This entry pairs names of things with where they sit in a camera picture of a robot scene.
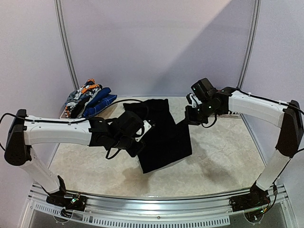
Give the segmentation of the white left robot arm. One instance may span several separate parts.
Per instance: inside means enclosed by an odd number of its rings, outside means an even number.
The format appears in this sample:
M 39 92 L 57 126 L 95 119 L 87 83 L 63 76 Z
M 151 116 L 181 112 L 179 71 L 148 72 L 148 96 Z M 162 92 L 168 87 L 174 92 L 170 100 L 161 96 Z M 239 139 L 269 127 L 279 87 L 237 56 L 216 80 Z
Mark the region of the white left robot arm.
M 71 197 L 66 192 L 64 181 L 53 174 L 37 157 L 34 144 L 72 143 L 89 147 L 104 147 L 106 158 L 112 159 L 112 149 L 127 151 L 131 157 L 138 155 L 145 143 L 143 136 L 152 126 L 131 111 L 119 117 L 76 119 L 45 119 L 27 115 L 25 109 L 18 110 L 8 132 L 4 159 L 18 166 L 41 185 L 60 206 L 67 206 Z

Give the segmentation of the aluminium frame post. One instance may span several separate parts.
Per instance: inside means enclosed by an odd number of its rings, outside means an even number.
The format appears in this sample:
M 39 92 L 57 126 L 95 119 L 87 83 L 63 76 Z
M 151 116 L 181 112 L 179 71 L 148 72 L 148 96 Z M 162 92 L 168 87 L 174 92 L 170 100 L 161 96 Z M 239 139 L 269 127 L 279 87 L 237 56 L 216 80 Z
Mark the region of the aluminium frame post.
M 254 41 L 256 37 L 257 32 L 257 26 L 258 26 L 258 19 L 259 19 L 259 13 L 260 13 L 260 7 L 261 7 L 261 0 L 255 0 L 254 1 L 254 8 L 251 18 L 251 24 L 249 29 L 249 35 L 247 40 L 247 46 L 245 51 L 244 60 L 242 63 L 241 71 L 240 71 L 240 77 L 237 83 L 237 88 L 241 89 L 243 87 L 245 77 L 247 74 L 247 70 L 249 67 L 250 58 L 253 51 Z
M 55 11 L 56 11 L 56 16 L 57 16 L 59 34 L 60 34 L 60 38 L 61 38 L 64 56 L 66 59 L 67 68 L 69 71 L 72 85 L 73 85 L 74 89 L 77 89 L 79 87 L 79 82 L 78 82 L 78 79 L 76 76 L 76 71 L 74 68 L 72 55 L 71 55 L 70 47 L 69 47 L 69 43 L 68 43 L 62 1 L 54 0 L 54 4 L 55 4 Z

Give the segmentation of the black t-shirt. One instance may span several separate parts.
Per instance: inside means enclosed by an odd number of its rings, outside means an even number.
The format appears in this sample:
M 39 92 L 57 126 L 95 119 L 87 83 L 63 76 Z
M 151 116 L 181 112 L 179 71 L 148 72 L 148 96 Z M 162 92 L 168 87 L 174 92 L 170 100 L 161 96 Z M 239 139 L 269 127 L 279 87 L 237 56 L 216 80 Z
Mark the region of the black t-shirt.
M 123 104 L 126 111 L 150 120 L 155 126 L 142 140 L 145 148 L 137 155 L 144 174 L 162 169 L 192 155 L 189 126 L 184 120 L 175 123 L 168 99 L 148 99 L 141 103 Z

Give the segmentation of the aluminium front rail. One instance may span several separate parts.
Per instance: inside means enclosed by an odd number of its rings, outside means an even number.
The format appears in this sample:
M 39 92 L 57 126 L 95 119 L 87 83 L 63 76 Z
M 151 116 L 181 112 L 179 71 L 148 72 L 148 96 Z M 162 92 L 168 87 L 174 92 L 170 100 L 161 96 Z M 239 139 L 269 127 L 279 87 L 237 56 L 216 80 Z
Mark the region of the aluminium front rail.
M 247 189 L 185 198 L 109 197 L 89 194 L 86 209 L 61 216 L 34 184 L 28 195 L 23 228 L 295 228 L 296 222 L 283 185 L 271 196 L 274 206 L 261 218 L 233 211 L 229 199 Z

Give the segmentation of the left aluminium frame post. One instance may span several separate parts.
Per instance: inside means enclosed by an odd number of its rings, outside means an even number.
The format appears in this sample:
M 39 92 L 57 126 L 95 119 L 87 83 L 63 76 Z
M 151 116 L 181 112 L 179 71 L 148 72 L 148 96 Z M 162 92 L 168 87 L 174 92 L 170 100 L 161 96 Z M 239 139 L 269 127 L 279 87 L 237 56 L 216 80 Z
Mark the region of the left aluminium frame post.
M 69 47 L 69 43 L 68 43 L 62 1 L 54 0 L 54 4 L 55 4 L 55 11 L 56 11 L 56 16 L 57 16 L 59 34 L 60 34 L 60 38 L 61 38 L 64 56 L 66 59 L 67 68 L 69 71 L 72 85 L 73 85 L 74 89 L 77 89 L 79 87 L 79 82 L 78 82 L 78 79 L 76 76 L 76 71 L 74 68 L 72 55 L 71 55 L 70 47 Z

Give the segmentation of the right aluminium frame post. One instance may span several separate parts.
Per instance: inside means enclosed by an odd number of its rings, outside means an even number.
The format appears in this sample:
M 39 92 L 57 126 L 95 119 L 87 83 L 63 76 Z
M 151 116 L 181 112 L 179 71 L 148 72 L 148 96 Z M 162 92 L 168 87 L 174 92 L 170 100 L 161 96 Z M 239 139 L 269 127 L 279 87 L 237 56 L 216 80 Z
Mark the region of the right aluminium frame post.
M 250 58 L 253 51 L 254 41 L 256 37 L 257 32 L 257 26 L 258 26 L 258 19 L 259 19 L 259 13 L 260 13 L 260 7 L 261 7 L 261 0 L 255 0 L 254 1 L 254 8 L 251 18 L 251 24 L 249 29 L 249 35 L 247 40 L 247 46 L 245 51 L 244 60 L 242 63 L 241 71 L 240 71 L 240 77 L 237 83 L 237 88 L 241 89 L 243 87 L 245 77 L 247 74 L 247 70 L 249 67 Z

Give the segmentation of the blue plaid garment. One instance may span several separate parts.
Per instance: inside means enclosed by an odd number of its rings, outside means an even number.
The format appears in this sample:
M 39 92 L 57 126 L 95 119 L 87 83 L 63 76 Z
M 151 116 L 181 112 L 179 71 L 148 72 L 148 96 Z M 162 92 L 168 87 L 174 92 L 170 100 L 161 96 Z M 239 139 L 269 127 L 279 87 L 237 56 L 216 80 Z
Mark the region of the blue plaid garment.
M 111 94 L 111 89 L 105 87 L 97 93 L 97 95 L 85 105 L 85 109 L 82 113 L 83 118 L 89 118 L 96 116 L 102 112 L 106 107 L 113 103 L 117 99 L 117 95 Z

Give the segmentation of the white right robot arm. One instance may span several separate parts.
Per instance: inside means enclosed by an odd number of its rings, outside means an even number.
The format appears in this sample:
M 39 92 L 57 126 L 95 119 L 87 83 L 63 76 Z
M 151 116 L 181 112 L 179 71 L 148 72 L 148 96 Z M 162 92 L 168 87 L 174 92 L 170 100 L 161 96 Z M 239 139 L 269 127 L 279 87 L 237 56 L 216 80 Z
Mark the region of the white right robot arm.
M 246 195 L 249 207 L 256 207 L 264 199 L 264 193 L 280 176 L 289 161 L 301 151 L 304 135 L 303 111 L 295 100 L 282 102 L 246 93 L 238 88 L 216 89 L 207 78 L 191 86 L 186 96 L 188 106 L 185 118 L 189 125 L 210 128 L 209 117 L 229 113 L 247 114 L 273 124 L 280 129 L 275 151 L 258 179 Z

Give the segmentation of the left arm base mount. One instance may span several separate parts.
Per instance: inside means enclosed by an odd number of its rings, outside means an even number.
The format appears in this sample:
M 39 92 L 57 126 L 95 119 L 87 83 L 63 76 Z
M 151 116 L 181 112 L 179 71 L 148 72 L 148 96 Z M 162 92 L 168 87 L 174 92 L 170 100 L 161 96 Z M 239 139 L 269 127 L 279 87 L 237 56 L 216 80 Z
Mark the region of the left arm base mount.
M 58 191 L 47 196 L 46 202 L 55 206 L 64 208 L 65 210 L 84 211 L 86 208 L 88 197 L 80 193 L 70 194 L 65 191 Z

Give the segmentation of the camouflage orange garment pile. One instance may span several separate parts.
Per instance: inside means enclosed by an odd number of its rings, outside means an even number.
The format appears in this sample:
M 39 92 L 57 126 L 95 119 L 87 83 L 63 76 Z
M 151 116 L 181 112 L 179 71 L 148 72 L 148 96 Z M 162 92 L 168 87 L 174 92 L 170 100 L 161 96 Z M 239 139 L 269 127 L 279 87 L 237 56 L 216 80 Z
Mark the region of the camouflage orange garment pile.
M 73 91 L 65 102 L 64 113 L 66 118 L 80 118 L 86 105 L 102 90 L 101 84 L 96 84 L 94 79 Z

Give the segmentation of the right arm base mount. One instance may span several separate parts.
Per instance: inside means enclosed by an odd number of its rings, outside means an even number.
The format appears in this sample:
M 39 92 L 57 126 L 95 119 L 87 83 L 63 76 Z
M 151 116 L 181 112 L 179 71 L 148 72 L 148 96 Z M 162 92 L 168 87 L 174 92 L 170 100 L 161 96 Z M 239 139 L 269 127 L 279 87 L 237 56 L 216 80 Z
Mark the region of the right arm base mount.
M 233 212 L 250 209 L 251 212 L 257 214 L 265 214 L 274 206 L 275 202 L 276 196 L 271 201 L 268 191 L 250 192 L 229 199 Z

